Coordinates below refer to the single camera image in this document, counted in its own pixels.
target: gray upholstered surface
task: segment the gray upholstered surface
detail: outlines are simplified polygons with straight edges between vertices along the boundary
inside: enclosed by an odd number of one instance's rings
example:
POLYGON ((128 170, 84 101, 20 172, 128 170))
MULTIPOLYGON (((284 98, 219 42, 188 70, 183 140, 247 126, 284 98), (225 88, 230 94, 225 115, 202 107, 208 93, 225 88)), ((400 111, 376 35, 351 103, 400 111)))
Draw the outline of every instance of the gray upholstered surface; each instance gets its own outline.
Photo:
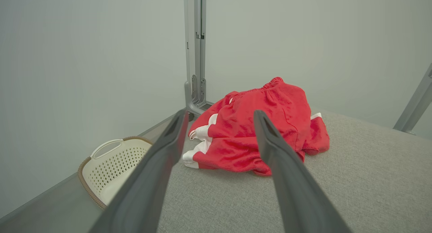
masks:
MULTIPOLYGON (((432 141, 322 115, 330 150, 305 165, 353 232, 432 232, 432 141)), ((271 178, 173 168, 159 232, 283 231, 271 178)))

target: red cloth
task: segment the red cloth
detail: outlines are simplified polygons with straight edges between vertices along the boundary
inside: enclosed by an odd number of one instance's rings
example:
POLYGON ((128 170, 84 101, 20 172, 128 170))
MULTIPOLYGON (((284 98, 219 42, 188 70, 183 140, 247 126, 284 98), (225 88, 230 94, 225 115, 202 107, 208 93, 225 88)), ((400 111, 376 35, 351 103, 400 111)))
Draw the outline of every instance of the red cloth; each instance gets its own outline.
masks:
POLYGON ((270 176, 270 168, 258 152, 255 110, 267 114, 302 161, 304 153, 315 155, 329 149, 330 139, 321 114, 311 116, 304 91, 276 77, 262 88, 227 94, 199 116, 189 137, 202 143, 183 155, 185 165, 232 172, 252 170, 270 176))

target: floor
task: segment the floor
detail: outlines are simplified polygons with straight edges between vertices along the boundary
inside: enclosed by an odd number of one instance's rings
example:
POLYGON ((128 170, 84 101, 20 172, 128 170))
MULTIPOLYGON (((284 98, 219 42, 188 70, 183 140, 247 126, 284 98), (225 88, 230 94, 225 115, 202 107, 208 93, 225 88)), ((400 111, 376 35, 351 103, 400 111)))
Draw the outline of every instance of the floor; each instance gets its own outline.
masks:
MULTIPOLYGON (((168 119, 159 124, 143 137, 155 142, 170 121, 168 119)), ((196 141, 186 139, 185 148, 194 146, 189 143, 196 141)), ((74 174, 1 224, 0 232, 88 232, 101 212, 102 209, 91 199, 77 174, 74 174)))

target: baseboard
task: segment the baseboard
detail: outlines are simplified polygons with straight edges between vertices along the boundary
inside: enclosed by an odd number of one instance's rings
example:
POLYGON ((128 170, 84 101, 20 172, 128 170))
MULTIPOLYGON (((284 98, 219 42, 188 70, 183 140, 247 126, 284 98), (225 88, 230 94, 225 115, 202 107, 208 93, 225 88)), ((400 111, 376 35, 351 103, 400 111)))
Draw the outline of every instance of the baseboard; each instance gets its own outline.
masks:
POLYGON ((61 185, 65 184, 66 182, 68 182, 70 179, 74 178, 75 176, 77 176, 77 173, 73 173, 71 176, 69 176, 68 178, 64 179, 63 181, 57 183, 56 185, 54 185, 53 187, 51 187, 50 189, 44 191, 43 193, 39 194, 38 196, 36 196, 34 199, 31 199, 30 201, 26 202, 25 204, 21 205, 20 207, 18 207, 16 210, 8 213, 7 215, 3 216, 0 219, 0 224, 3 224, 7 221, 9 221, 9 219, 12 219, 15 215, 17 215, 18 213, 20 213, 21 211, 23 211, 28 205, 31 205, 32 203, 34 203, 35 201, 37 201, 38 199, 40 199, 41 197, 45 196, 47 193, 51 192, 52 190, 56 189, 57 187, 60 187, 61 185))

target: metal bracket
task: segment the metal bracket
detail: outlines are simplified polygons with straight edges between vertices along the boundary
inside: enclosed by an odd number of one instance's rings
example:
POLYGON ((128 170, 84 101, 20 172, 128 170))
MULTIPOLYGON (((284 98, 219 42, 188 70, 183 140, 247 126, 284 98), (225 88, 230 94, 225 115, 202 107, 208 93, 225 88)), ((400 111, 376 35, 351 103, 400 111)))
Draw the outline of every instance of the metal bracket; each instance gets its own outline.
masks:
POLYGON ((195 37, 196 37, 196 39, 204 39, 204 33, 198 34, 195 32, 195 37))
POLYGON ((393 129, 410 133, 432 102, 432 63, 405 107, 393 129))
POLYGON ((198 107, 203 105, 206 100, 206 79, 202 78, 198 82, 196 75, 192 76, 192 101, 198 107))
POLYGON ((197 116, 200 116, 204 113, 204 110, 198 108, 196 104, 192 101, 192 94, 190 93, 190 83, 189 81, 185 82, 185 97, 186 97, 186 109, 191 113, 194 113, 197 116))

